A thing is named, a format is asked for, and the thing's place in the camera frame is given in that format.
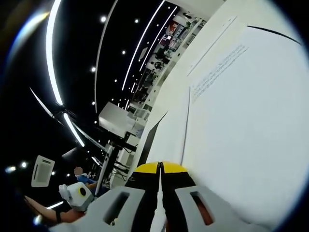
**white glove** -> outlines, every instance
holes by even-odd
[[[66,185],[59,185],[59,193],[64,200],[69,201],[71,199],[71,194]]]

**curved led light strip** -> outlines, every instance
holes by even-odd
[[[142,40],[143,40],[143,38],[144,38],[144,35],[145,35],[147,29],[149,28],[151,22],[153,21],[154,17],[156,16],[156,14],[157,14],[158,11],[160,10],[160,8],[163,6],[164,2],[165,2],[165,1],[163,0],[163,1],[161,2],[161,4],[158,6],[157,10],[155,11],[154,15],[151,17],[151,19],[150,19],[148,25],[146,26],[146,29],[145,29],[144,33],[141,35],[140,41],[139,41],[139,43],[137,44],[137,47],[136,47],[135,52],[134,52],[134,54],[133,54],[132,60],[131,60],[130,65],[129,65],[129,68],[128,68],[128,70],[127,70],[126,77],[125,77],[125,81],[124,81],[124,84],[122,85],[122,89],[121,89],[121,90],[124,90],[124,88],[125,88],[127,76],[129,75],[129,72],[130,72],[130,69],[131,69],[133,60],[134,60],[134,58],[135,58],[135,55],[136,55],[136,53],[137,53],[137,50],[139,49],[139,46],[140,46]]]
[[[47,69],[48,69],[50,83],[52,84],[52,88],[53,88],[56,101],[59,105],[63,105],[63,102],[61,100],[60,93],[57,87],[54,64],[53,64],[53,32],[54,32],[55,20],[56,20],[56,16],[57,16],[60,3],[61,3],[61,0],[55,0],[52,6],[52,9],[50,11],[50,14],[49,14],[47,32],[46,32],[46,61],[47,61]],[[66,113],[64,113],[63,117],[65,121],[67,122],[73,135],[75,136],[77,141],[80,143],[80,145],[85,146],[85,144],[79,137],[78,133],[76,132],[75,128],[73,127],[69,116]]]
[[[159,37],[161,31],[163,30],[163,28],[165,27],[165,25],[166,25],[166,23],[169,21],[169,19],[172,17],[172,15],[173,15],[174,12],[176,11],[176,9],[177,9],[177,6],[176,6],[175,9],[172,11],[172,13],[169,15],[169,17],[167,18],[167,20],[166,20],[165,23],[163,24],[163,27],[162,27],[161,30],[159,31],[158,35],[157,35],[156,38],[154,39],[153,44],[150,46],[150,48],[149,48],[149,50],[148,50],[148,53],[147,53],[147,55],[145,56],[144,62],[141,64],[140,71],[141,71],[141,69],[143,68],[143,66],[144,66],[144,64],[145,64],[145,61],[147,60],[147,57],[148,57],[148,55],[149,55],[149,53],[150,53],[152,47],[154,46],[156,40],[158,39],[158,37]]]
[[[112,5],[111,11],[109,12],[106,21],[104,23],[104,28],[103,28],[103,32],[101,35],[101,40],[100,40],[100,44],[98,46],[98,55],[97,55],[97,61],[96,61],[96,70],[95,70],[95,109],[96,109],[96,113],[98,112],[98,107],[97,107],[97,75],[98,75],[98,60],[100,58],[100,53],[101,53],[101,48],[102,48],[102,43],[103,43],[103,38],[105,35],[105,31],[108,25],[108,22],[110,21],[111,15],[115,9],[115,6],[117,4],[118,0],[115,0],[114,4]]]
[[[57,11],[59,9],[59,5],[61,0],[55,0],[53,7],[49,14],[48,24],[47,24],[47,33],[46,33],[46,60],[47,60],[47,69],[49,73],[50,83],[52,84],[53,92],[56,98],[56,101],[59,105],[63,105],[61,100],[59,90],[57,87],[55,70],[53,64],[53,32],[54,32],[54,24],[56,20]]]
[[[74,134],[75,138],[77,139],[77,141],[80,143],[81,146],[85,146],[85,144],[83,143],[83,141],[81,140],[81,137],[79,137],[78,133],[76,132],[75,128],[72,125],[72,122],[68,116],[67,113],[63,114],[63,117],[65,119],[65,121],[67,122],[69,128],[71,129],[72,133]]]

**white machine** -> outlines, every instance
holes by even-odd
[[[90,203],[94,200],[93,194],[82,182],[77,182],[69,186],[59,185],[59,193],[72,209],[76,211],[86,211]]]

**person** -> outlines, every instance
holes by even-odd
[[[81,167],[76,167],[74,169],[74,174],[79,182],[84,183],[91,191],[91,193],[94,195],[97,187],[97,182],[93,179],[90,179],[87,177],[86,173],[83,173],[83,169]],[[98,196],[103,195],[110,189],[104,186],[101,186],[98,192]]]
[[[86,173],[83,173],[83,169],[81,167],[76,167],[74,169],[74,174],[79,182],[83,182],[86,186],[89,184],[94,184],[95,181],[87,177]]]
[[[42,215],[47,224],[56,225],[60,222],[71,223],[84,216],[84,212],[79,212],[74,209],[70,209],[67,212],[58,212],[53,209],[47,209],[45,206],[36,202],[32,198],[25,196],[25,202],[37,215]]]
[[[78,182],[84,183],[94,195],[97,187],[97,182],[88,178],[87,175],[83,173],[83,169],[81,167],[76,167],[74,169],[74,174]],[[110,189],[107,187],[101,187],[98,196],[103,195],[109,190]],[[67,212],[58,212],[53,209],[47,209],[45,206],[41,205],[40,203],[28,196],[25,196],[25,201],[35,211],[35,213],[41,214],[43,218],[51,224],[58,224],[60,222],[70,223],[84,216],[84,212],[76,211],[74,209],[70,209]]]

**gray plastic part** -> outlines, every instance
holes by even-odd
[[[255,224],[248,224],[241,221],[233,212],[230,204],[207,187],[193,186],[176,189],[176,194],[180,200],[185,215],[189,232],[268,232],[264,228]],[[213,223],[206,225],[202,215],[193,200],[192,196],[198,196]]]
[[[73,223],[61,223],[50,228],[52,232],[130,232],[133,220],[145,191],[142,189],[116,187],[92,202],[84,217]],[[128,197],[114,226],[107,224],[108,218],[122,195]]]

